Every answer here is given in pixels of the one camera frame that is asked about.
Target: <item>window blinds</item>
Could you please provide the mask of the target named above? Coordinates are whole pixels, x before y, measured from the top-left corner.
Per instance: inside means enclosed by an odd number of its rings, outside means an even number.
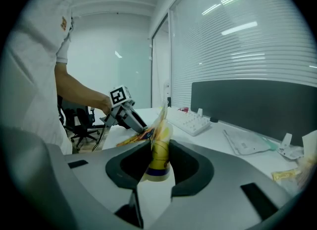
[[[173,106],[190,107],[198,81],[317,86],[315,40],[291,0],[178,0],[170,14]]]

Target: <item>office chair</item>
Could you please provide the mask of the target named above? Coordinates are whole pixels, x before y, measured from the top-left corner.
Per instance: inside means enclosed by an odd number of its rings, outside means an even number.
[[[87,106],[71,103],[65,99],[62,99],[61,102],[59,100],[59,104],[65,114],[66,124],[64,127],[75,134],[70,138],[71,142],[74,142],[74,138],[79,138],[76,144],[77,150],[80,150],[79,144],[85,137],[97,141],[91,134],[97,133],[100,135],[99,131],[88,131],[89,128],[93,127],[93,123],[95,122],[95,108],[90,108],[92,114],[89,114]],[[78,117],[80,125],[75,125],[75,117]]]

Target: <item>cable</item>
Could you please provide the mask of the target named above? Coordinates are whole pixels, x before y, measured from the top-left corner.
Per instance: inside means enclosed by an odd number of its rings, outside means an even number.
[[[105,128],[106,128],[106,125],[104,125],[103,130],[101,131],[99,140],[98,140],[98,142],[95,144],[95,146],[93,147],[92,152],[95,151],[95,150],[98,148],[98,146],[99,146],[99,144],[100,144],[100,141],[101,141],[102,137],[104,136]]]

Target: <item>white desk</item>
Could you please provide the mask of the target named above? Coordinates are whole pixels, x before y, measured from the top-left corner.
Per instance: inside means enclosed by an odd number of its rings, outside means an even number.
[[[151,125],[158,117],[158,109],[139,109],[136,112],[144,120],[147,125]],[[217,150],[220,152],[234,155],[227,139],[222,131],[230,129],[238,129],[225,123],[213,123],[211,127],[203,133],[193,137],[180,128],[173,126],[172,139],[184,141],[200,145],[206,148]],[[126,130],[121,126],[113,126],[103,146],[104,149],[113,148],[116,144],[130,138],[135,134],[133,130]],[[271,173],[276,171],[285,171],[297,167],[295,161],[289,161],[281,156],[278,152],[266,151],[247,156],[240,156],[240,158],[249,162],[251,165],[259,169],[261,172],[272,178]],[[144,221],[144,229],[155,222],[156,219],[164,212],[164,210],[171,203],[171,188],[175,186],[174,172],[171,167],[170,176],[167,180],[162,182],[151,182],[148,180],[142,181],[138,184],[138,197],[141,214]]]
[[[139,109],[136,110],[136,112],[148,125],[151,125],[153,121],[158,117],[157,109]],[[221,122],[212,123],[211,127],[208,130],[205,130],[199,135],[193,137],[180,128],[173,126],[172,139],[189,142],[216,151],[235,155],[227,139],[222,133],[224,129],[231,130],[239,128]],[[109,134],[103,146],[103,150],[115,147],[116,144],[122,142],[125,139],[128,139],[134,134],[135,131],[133,130],[126,130],[125,128],[118,125],[113,126],[109,131]],[[259,152],[239,157],[249,162],[251,165],[259,169],[270,178],[272,178],[272,172],[285,171],[297,167],[297,163],[295,161],[284,158],[276,151]]]

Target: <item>white keyboard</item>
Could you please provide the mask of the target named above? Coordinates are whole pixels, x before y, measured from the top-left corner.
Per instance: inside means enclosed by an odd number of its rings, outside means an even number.
[[[192,136],[198,135],[210,126],[210,120],[207,117],[199,117],[196,113],[186,113],[170,107],[167,111],[167,120]]]

